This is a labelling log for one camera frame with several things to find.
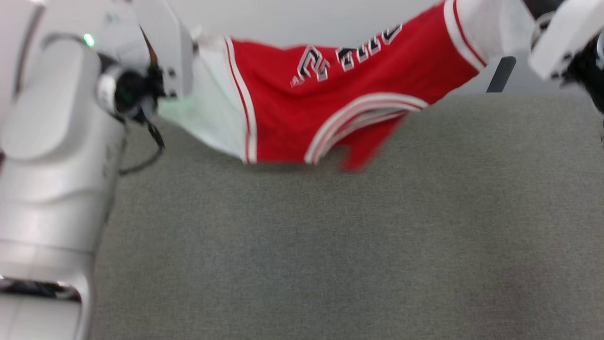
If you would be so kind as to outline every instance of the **black cable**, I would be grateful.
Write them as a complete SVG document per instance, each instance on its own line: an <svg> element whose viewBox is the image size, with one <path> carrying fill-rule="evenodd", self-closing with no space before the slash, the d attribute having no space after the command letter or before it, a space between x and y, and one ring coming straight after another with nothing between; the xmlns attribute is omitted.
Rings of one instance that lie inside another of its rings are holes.
<svg viewBox="0 0 604 340"><path fill-rule="evenodd" d="M149 130L151 137L153 137L153 139L157 143L158 150L155 153L155 155L153 155L153 157L146 160L145 162L142 162L141 164L133 166L128 169L120 170L120 176L128 176L131 174L135 174L137 172L140 172L140 171L148 168L149 166L152 166L159 160L161 155L164 153L164 149L165 149L164 139L161 137L161 134L159 133L157 126L155 126L148 119L145 119L145 124L147 125L147 129Z"/></svg>
<svg viewBox="0 0 604 340"><path fill-rule="evenodd" d="M34 14L31 17L30 24L25 34L25 40L23 40L23 45L21 45L21 52L19 53L19 57L17 59L17 73L15 74L14 79L13 100L17 99L19 93L21 92L21 88L23 87L23 73L25 71L27 56L30 52L31 41L36 34L37 27L40 24L40 21L42 21L42 15L45 11L46 6L41 3L36 4Z"/></svg>

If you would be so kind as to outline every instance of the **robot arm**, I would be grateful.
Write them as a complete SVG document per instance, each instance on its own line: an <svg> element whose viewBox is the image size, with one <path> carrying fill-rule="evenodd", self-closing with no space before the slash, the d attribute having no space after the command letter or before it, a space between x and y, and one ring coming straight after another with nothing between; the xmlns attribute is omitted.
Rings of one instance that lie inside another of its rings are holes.
<svg viewBox="0 0 604 340"><path fill-rule="evenodd" d="M604 113L604 1L524 0L537 21L528 63L543 80L576 82Z"/></svg>
<svg viewBox="0 0 604 340"><path fill-rule="evenodd" d="M121 40L111 52L52 34L5 121L0 339L88 338L94 257L127 123L150 124L158 97L191 90L193 43L175 12L164 0L133 7L147 43L143 56L126 59L140 64L120 62L139 39Z"/></svg>

